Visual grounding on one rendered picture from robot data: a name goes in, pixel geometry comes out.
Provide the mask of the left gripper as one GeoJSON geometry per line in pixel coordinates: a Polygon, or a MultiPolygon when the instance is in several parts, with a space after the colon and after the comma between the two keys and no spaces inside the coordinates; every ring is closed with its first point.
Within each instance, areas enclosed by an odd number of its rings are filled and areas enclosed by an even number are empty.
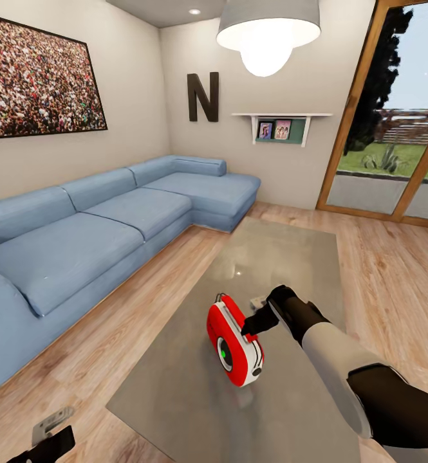
{"type": "Polygon", "coordinates": [[[55,463],[61,456],[75,447],[71,425],[46,439],[33,449],[41,449],[46,455],[46,463],[55,463]]]}

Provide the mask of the radio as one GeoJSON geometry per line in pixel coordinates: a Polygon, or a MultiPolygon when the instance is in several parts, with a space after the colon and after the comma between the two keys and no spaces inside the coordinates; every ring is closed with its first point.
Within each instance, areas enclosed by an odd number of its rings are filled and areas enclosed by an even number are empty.
{"type": "Polygon", "coordinates": [[[207,316],[207,333],[219,355],[228,377],[236,386],[243,387],[259,377],[264,351],[257,335],[242,336],[245,315],[230,296],[220,294],[207,316]]]}

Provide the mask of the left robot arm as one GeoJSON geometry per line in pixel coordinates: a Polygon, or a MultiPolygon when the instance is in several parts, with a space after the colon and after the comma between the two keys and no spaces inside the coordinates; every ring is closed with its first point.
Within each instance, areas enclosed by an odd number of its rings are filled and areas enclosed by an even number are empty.
{"type": "Polygon", "coordinates": [[[6,463],[55,463],[61,456],[75,447],[71,425],[56,435],[50,432],[75,413],[73,406],[61,408],[46,419],[37,423],[32,431],[32,450],[26,450],[6,463]]]}

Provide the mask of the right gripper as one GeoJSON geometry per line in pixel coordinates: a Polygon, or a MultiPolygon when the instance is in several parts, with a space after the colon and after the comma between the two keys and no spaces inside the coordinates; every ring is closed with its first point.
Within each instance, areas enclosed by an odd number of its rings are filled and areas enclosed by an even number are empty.
{"type": "Polygon", "coordinates": [[[259,334],[263,331],[268,331],[270,328],[275,327],[278,323],[269,323],[268,320],[265,319],[263,315],[263,308],[256,312],[255,315],[248,317],[245,319],[245,325],[241,330],[242,336],[250,333],[251,336],[255,334],[259,334]]]}

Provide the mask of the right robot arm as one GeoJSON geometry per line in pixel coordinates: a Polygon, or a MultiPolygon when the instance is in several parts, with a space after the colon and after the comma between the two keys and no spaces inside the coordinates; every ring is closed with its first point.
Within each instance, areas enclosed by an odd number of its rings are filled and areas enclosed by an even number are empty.
{"type": "Polygon", "coordinates": [[[242,336],[283,324],[299,342],[348,425],[375,439],[396,463],[428,463],[428,393],[374,352],[344,334],[291,287],[250,300],[254,315],[242,336]]]}

